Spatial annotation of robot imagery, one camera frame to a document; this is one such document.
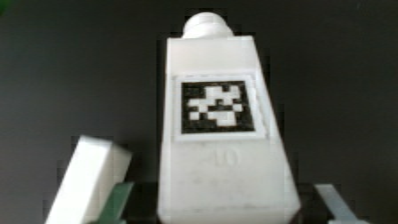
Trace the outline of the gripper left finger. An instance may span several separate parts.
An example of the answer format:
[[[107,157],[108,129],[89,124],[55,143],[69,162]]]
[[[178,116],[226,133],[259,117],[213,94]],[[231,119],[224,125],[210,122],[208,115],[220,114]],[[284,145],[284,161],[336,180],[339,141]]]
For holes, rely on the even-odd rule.
[[[114,185],[98,219],[87,224],[126,224],[123,213],[130,200],[133,186],[133,182],[117,183]]]

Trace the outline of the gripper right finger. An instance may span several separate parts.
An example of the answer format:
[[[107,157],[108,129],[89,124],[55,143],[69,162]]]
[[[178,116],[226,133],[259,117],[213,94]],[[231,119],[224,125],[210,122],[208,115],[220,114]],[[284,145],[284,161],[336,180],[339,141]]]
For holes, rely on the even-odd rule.
[[[357,218],[334,185],[316,184],[315,189],[332,214],[327,224],[370,224],[368,221]]]

